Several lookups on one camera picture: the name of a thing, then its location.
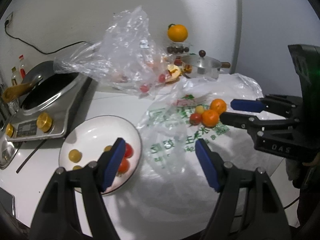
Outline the mandarin orange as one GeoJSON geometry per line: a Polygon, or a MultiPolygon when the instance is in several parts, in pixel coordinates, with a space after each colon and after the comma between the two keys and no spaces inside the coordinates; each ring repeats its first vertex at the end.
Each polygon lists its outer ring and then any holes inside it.
{"type": "Polygon", "coordinates": [[[209,109],[216,111],[219,115],[227,111],[227,104],[222,99],[214,99],[209,109]]]}
{"type": "Polygon", "coordinates": [[[215,127],[219,122],[217,111],[208,109],[202,113],[202,124],[206,127],[215,127]]]}

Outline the small yellow fruit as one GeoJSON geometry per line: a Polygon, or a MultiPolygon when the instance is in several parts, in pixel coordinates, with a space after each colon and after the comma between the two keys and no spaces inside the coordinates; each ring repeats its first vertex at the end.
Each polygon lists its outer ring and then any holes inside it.
{"type": "Polygon", "coordinates": [[[195,107],[195,113],[202,115],[205,111],[205,108],[202,105],[198,105],[195,107]]]}

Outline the red cherry tomato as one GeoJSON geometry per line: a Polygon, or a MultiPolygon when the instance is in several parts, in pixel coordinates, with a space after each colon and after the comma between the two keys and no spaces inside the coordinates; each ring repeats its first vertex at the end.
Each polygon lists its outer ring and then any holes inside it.
{"type": "Polygon", "coordinates": [[[202,115],[199,113],[193,113],[189,117],[189,123],[192,126],[197,126],[202,122],[202,115]]]}

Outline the clear box of dark fruits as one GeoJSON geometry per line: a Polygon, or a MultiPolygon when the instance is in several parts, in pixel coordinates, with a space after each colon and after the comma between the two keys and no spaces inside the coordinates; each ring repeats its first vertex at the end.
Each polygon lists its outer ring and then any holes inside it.
{"type": "Polygon", "coordinates": [[[189,42],[171,42],[167,45],[167,52],[174,55],[188,54],[191,44],[189,42]]]}

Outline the yellow fruit on plate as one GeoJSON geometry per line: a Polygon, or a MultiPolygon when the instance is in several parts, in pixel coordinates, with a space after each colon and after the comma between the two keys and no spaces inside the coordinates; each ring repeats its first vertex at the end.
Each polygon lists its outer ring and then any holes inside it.
{"type": "Polygon", "coordinates": [[[72,168],[73,171],[75,171],[75,170],[80,170],[80,169],[82,169],[82,166],[80,166],[80,165],[75,165],[75,166],[72,168]]]}
{"type": "Polygon", "coordinates": [[[112,148],[112,145],[107,145],[107,146],[104,148],[104,152],[110,151],[111,148],[112,148]]]}
{"type": "Polygon", "coordinates": [[[73,163],[78,163],[82,158],[82,153],[77,149],[72,149],[69,154],[68,158],[73,163]]]}

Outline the black chopstick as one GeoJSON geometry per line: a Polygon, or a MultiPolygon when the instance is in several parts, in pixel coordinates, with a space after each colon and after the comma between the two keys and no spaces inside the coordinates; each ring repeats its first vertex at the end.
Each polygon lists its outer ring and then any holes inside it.
{"type": "Polygon", "coordinates": [[[46,143],[47,140],[41,141],[35,149],[26,157],[26,159],[21,163],[21,165],[16,170],[16,173],[19,174],[21,169],[25,166],[25,164],[31,159],[31,157],[46,143]]]}

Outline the white printed plastic bag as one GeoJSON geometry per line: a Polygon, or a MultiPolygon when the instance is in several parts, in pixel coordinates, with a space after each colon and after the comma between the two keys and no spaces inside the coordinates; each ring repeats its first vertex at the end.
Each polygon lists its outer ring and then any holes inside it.
{"type": "Polygon", "coordinates": [[[214,99],[230,103],[261,96],[252,78],[224,74],[217,80],[182,79],[154,100],[119,99],[117,114],[136,125],[143,142],[138,169],[115,194],[114,220],[121,239],[183,239],[206,227],[218,195],[196,157],[199,139],[238,168],[261,166],[274,173],[283,160],[256,151],[245,130],[224,124],[191,126],[188,121],[196,106],[208,107],[214,99]]]}

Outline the small steel pot with lid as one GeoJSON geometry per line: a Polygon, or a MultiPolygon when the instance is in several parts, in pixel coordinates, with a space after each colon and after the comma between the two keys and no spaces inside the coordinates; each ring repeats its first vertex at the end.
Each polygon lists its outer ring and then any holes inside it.
{"type": "Polygon", "coordinates": [[[182,72],[187,78],[210,77],[218,79],[220,69],[231,67],[229,62],[220,62],[219,60],[206,55],[204,50],[198,54],[189,54],[181,57],[182,72]]]}

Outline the white round plate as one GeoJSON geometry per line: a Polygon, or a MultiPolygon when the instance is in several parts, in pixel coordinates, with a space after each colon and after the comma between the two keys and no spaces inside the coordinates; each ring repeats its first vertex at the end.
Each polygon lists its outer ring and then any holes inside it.
{"type": "Polygon", "coordinates": [[[110,187],[103,195],[116,191],[132,177],[138,167],[142,155],[142,141],[135,126],[124,118],[115,115],[102,115],[84,121],[67,136],[59,153],[59,166],[71,171],[75,165],[84,167],[90,161],[97,161],[107,145],[113,145],[117,138],[123,138],[133,150],[133,156],[128,159],[130,168],[125,174],[117,174],[110,187]],[[78,163],[69,160],[72,149],[82,153],[78,163]]]}

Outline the red tomato on plate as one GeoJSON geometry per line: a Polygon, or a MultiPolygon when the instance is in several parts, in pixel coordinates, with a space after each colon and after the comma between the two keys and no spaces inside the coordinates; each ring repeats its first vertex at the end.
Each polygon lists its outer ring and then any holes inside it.
{"type": "Polygon", "coordinates": [[[125,174],[130,168],[130,162],[127,158],[123,158],[119,167],[118,167],[118,174],[125,174]]]}
{"type": "Polygon", "coordinates": [[[134,150],[132,148],[132,146],[129,144],[129,143],[126,143],[125,144],[125,154],[124,154],[124,157],[126,159],[129,159],[133,156],[133,153],[134,153],[134,150]]]}

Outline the steel pot lid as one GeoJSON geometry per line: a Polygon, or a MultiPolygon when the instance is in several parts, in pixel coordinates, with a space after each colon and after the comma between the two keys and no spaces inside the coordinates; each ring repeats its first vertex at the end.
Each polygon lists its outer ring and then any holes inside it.
{"type": "Polygon", "coordinates": [[[4,170],[12,162],[22,143],[7,141],[7,135],[5,134],[5,131],[2,130],[0,145],[0,169],[4,170]]]}

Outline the orange peel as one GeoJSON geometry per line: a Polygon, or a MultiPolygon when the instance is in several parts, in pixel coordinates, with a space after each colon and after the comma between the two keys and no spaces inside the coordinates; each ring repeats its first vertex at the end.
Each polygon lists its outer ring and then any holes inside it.
{"type": "Polygon", "coordinates": [[[166,80],[165,80],[166,83],[175,82],[179,78],[179,76],[181,75],[180,67],[173,64],[173,63],[167,65],[167,70],[168,70],[169,74],[166,77],[166,80]]]}

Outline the large orange on stand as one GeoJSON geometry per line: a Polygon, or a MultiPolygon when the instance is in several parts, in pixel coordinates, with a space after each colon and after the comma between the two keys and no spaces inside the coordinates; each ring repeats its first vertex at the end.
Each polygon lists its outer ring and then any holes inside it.
{"type": "Polygon", "coordinates": [[[171,24],[167,36],[173,42],[184,42],[188,38],[188,29],[181,24],[171,24]]]}

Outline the oil bottle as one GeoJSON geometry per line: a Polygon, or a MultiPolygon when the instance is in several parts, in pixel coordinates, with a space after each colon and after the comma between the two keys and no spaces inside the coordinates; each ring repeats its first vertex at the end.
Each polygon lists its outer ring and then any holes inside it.
{"type": "Polygon", "coordinates": [[[22,78],[21,78],[19,71],[16,69],[16,67],[12,67],[11,71],[12,71],[12,76],[11,76],[12,86],[16,86],[16,85],[21,84],[22,78]]]}

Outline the red cap bottle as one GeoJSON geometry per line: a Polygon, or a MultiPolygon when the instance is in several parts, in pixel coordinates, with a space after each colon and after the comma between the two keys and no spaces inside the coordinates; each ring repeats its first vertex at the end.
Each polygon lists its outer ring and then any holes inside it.
{"type": "Polygon", "coordinates": [[[20,62],[20,66],[19,66],[20,75],[22,79],[24,79],[28,72],[28,62],[25,60],[24,55],[20,55],[18,59],[20,62]]]}

